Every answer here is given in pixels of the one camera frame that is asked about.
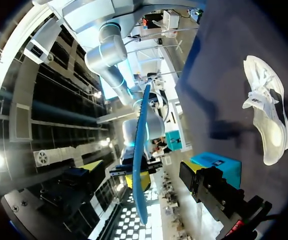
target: black cable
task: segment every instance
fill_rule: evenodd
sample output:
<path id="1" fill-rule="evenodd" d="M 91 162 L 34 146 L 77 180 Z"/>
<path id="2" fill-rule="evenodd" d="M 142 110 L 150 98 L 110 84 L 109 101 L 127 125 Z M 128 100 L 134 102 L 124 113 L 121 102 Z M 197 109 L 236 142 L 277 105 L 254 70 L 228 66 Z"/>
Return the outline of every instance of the black cable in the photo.
<path id="1" fill-rule="evenodd" d="M 179 13 L 178 11 L 175 11 L 174 9 L 173 9 L 172 11 L 174 11 L 175 13 L 177 13 L 178 15 L 180 15 L 182 18 L 185 18 L 185 19 L 190 18 L 190 12 L 189 12 L 189 16 L 184 16 L 183 14 Z"/>
<path id="2" fill-rule="evenodd" d="M 271 214 L 271 215 L 267 215 L 262 219 L 263 221 L 268 221 L 268 220 L 275 220 L 279 217 L 279 214 Z"/>

